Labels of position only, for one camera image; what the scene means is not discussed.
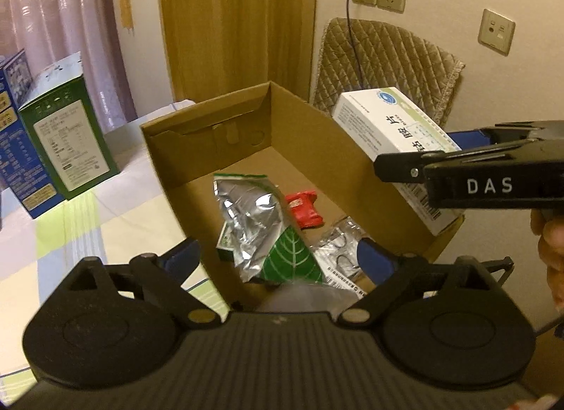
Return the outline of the right hand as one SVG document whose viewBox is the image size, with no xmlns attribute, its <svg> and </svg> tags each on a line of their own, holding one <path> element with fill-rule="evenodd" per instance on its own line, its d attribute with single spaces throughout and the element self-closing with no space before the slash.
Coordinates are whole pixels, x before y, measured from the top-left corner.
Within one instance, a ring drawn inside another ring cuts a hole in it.
<svg viewBox="0 0 564 410">
<path fill-rule="evenodd" d="M 540 210 L 531 211 L 531 229 L 538 237 L 537 251 L 547 268 L 547 284 L 556 309 L 563 312 L 564 301 L 564 226 L 563 216 L 554 215 L 547 220 Z"/>
</svg>

